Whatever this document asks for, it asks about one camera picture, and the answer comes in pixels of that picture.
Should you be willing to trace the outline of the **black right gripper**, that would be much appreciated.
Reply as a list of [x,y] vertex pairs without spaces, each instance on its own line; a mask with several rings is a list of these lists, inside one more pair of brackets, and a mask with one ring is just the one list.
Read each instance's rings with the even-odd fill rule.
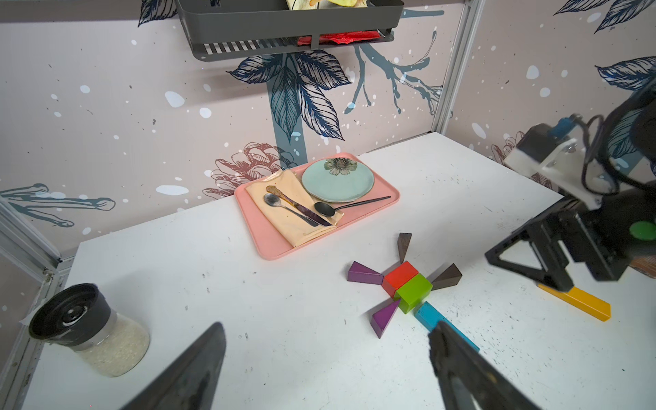
[[655,185],[601,198],[590,209],[567,195],[485,253],[491,266],[567,292],[569,261],[584,263],[598,281],[617,281],[637,258],[655,255]]

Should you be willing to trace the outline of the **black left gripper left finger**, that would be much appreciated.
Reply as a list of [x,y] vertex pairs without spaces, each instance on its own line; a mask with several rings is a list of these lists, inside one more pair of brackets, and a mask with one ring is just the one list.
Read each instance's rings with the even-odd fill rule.
[[226,350],[224,327],[215,322],[124,408],[212,408]]

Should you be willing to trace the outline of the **yellow rectangular block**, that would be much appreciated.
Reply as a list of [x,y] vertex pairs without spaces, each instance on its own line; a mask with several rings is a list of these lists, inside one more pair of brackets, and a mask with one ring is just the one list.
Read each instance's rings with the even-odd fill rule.
[[606,322],[612,317],[612,307],[608,302],[590,295],[579,288],[573,287],[568,292],[562,292],[542,284],[538,284],[537,287],[602,322]]

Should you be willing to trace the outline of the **green rectangular block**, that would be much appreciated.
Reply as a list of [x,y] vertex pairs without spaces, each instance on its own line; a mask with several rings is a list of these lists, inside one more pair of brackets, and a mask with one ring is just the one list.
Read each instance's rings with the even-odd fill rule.
[[431,292],[432,283],[418,273],[396,291],[393,299],[395,302],[399,302],[401,312],[408,314],[418,307]]

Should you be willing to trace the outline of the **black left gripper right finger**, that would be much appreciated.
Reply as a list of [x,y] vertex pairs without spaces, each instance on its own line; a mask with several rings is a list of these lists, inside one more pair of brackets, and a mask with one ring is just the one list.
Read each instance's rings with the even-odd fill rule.
[[429,334],[430,362],[447,409],[530,409],[538,406],[497,372],[453,326]]

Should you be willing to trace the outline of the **purple wedge block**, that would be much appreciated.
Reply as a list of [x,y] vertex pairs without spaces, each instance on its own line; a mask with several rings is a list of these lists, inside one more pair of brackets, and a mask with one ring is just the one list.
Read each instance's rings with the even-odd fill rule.
[[370,325],[378,338],[383,337],[385,330],[400,306],[400,302],[400,300],[389,302],[372,314]]
[[381,273],[354,261],[348,269],[347,280],[355,283],[382,285],[384,282],[384,276]]

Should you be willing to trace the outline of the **dark brown wedge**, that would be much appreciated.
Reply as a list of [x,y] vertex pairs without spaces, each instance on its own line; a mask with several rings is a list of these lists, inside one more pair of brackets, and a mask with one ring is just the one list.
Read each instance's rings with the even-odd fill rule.
[[399,263],[403,264],[406,260],[408,254],[408,249],[410,246],[411,239],[413,234],[409,232],[400,232],[397,239],[397,250],[399,255]]
[[451,264],[432,280],[432,290],[442,290],[459,284],[462,273],[456,264]]

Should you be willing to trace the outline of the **teal rectangular block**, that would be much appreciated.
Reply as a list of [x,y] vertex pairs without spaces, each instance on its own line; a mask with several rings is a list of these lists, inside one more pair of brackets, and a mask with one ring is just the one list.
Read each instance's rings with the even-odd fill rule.
[[456,326],[451,324],[445,316],[443,316],[430,302],[423,302],[414,312],[414,317],[424,326],[429,332],[432,332],[440,323],[449,325],[461,338],[463,338],[471,347],[477,352],[480,350],[478,345],[473,343],[464,333],[462,333]]

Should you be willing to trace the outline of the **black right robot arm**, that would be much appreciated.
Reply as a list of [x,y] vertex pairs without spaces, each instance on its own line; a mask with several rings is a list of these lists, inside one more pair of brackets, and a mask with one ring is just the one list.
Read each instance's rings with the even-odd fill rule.
[[551,180],[565,196],[524,223],[485,257],[490,265],[558,291],[574,287],[570,261],[597,281],[617,282],[630,263],[655,254],[655,183],[639,182],[612,161],[611,143],[655,160],[655,85],[608,116],[572,114],[538,124],[507,155],[510,169]]

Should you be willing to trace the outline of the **red rectangular block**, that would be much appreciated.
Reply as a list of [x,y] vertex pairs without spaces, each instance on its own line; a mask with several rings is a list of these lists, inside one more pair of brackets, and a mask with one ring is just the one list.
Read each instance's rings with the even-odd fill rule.
[[382,287],[390,297],[394,297],[403,285],[418,274],[419,271],[410,262],[405,261],[384,276]]

